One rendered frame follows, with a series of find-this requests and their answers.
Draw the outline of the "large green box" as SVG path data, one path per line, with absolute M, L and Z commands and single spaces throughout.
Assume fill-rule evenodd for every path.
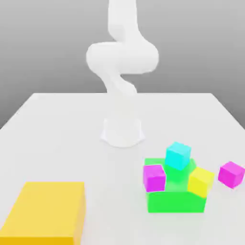
M 164 191 L 145 191 L 149 213 L 204 212 L 207 198 L 188 192 L 189 175 L 197 167 L 193 158 L 183 170 L 166 165 L 164 158 L 145 158 L 145 165 L 162 165 L 166 174 Z

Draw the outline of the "large yellow box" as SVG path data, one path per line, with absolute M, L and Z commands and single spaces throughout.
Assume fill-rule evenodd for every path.
M 0 245 L 81 245 L 84 182 L 26 182 L 0 229 Z

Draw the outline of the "small cyan cube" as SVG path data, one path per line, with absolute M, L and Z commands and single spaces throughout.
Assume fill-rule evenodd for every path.
M 191 147 L 174 142 L 166 150 L 165 164 L 177 170 L 183 170 L 189 163 Z

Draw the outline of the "small magenta cube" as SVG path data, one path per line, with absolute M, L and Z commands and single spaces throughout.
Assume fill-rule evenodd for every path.
M 166 174 L 162 165 L 145 165 L 143 168 L 143 184 L 146 192 L 164 191 Z
M 229 188 L 234 189 L 241 184 L 245 174 L 245 168 L 230 161 L 220 167 L 218 180 Z

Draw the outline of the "small yellow cube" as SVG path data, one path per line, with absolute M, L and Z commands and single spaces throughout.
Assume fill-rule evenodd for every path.
M 188 192 L 206 198 L 214 181 L 214 173 L 196 167 L 189 175 Z

